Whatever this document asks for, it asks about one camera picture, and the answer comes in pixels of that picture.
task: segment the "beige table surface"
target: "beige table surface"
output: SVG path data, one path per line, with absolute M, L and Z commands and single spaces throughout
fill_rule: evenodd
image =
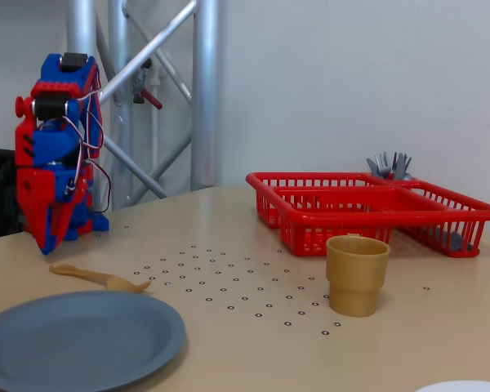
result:
M 110 215 L 108 233 L 49 257 L 29 234 L 0 238 L 0 311 L 100 289 L 51 274 L 51 263 L 135 283 L 155 277 L 151 294 L 181 314 L 188 343 L 130 391 L 390 392 L 490 381 L 490 234 L 479 257 L 451 259 L 394 232 L 379 310 L 348 318 L 323 297 L 324 259 L 292 256 L 257 218 L 255 200 L 248 187 L 214 188 L 127 208 Z

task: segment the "tan plastic cup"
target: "tan plastic cup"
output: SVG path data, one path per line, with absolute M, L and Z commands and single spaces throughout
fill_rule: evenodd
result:
M 339 314 L 367 317 L 376 312 L 379 290 L 385 282 L 390 247 L 356 234 L 327 241 L 327 279 L 330 307 Z

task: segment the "wooden spoon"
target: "wooden spoon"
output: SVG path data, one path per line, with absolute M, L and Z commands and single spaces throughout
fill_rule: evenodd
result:
M 121 290 L 123 292 L 143 292 L 150 285 L 150 280 L 136 286 L 128 280 L 120 278 L 116 275 L 87 271 L 85 269 L 79 269 L 73 265 L 68 264 L 51 265 L 49 267 L 49 270 L 53 274 L 69 275 L 76 278 L 83 278 L 92 282 L 103 284 L 107 287 L 107 290 Z

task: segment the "red dish rack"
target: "red dish rack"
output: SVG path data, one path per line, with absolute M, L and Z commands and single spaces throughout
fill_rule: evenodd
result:
M 390 241 L 399 228 L 451 257 L 479 254 L 490 204 L 422 180 L 367 173 L 251 173 L 256 210 L 297 256 L 324 256 L 335 235 Z

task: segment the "gray plate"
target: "gray plate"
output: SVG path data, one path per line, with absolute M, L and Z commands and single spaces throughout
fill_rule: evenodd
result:
M 185 343 L 169 305 L 129 292 L 74 292 L 0 313 L 0 389 L 96 392 L 139 380 Z

